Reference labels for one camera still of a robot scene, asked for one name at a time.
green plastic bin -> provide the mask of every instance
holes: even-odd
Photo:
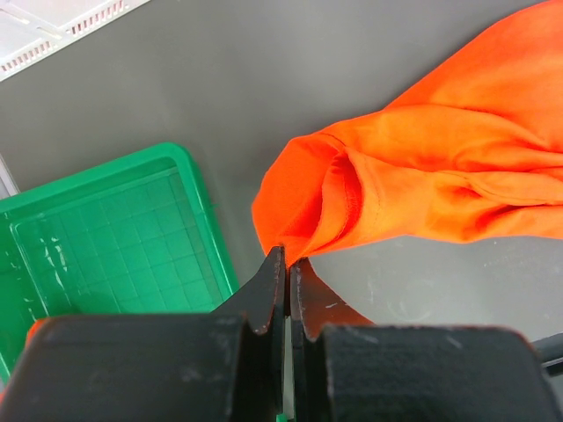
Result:
[[[0,200],[0,376],[39,318],[207,312],[237,282],[201,174],[163,143]]]

orange object in green basket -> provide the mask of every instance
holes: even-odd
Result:
[[[0,200],[0,377],[38,319],[207,312],[236,288],[201,174],[178,145]]]

white object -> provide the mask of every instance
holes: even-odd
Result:
[[[11,174],[8,171],[8,167],[6,167],[6,163],[2,159],[2,156],[0,156],[0,200],[2,198],[13,196],[17,193],[19,193],[18,187],[11,177]]]
[[[0,0],[0,81],[149,0]]]

black object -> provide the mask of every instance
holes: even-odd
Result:
[[[0,421],[274,421],[291,318],[296,419],[561,421],[530,345],[511,331],[376,327],[274,248],[208,315],[73,316],[45,324]]]

gray tabletop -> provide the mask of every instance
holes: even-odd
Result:
[[[373,112],[531,0],[153,0],[0,84],[0,153],[21,189],[161,141],[200,164],[241,281],[250,206],[288,139]],[[313,259],[384,323],[563,331],[563,244],[399,238]]]

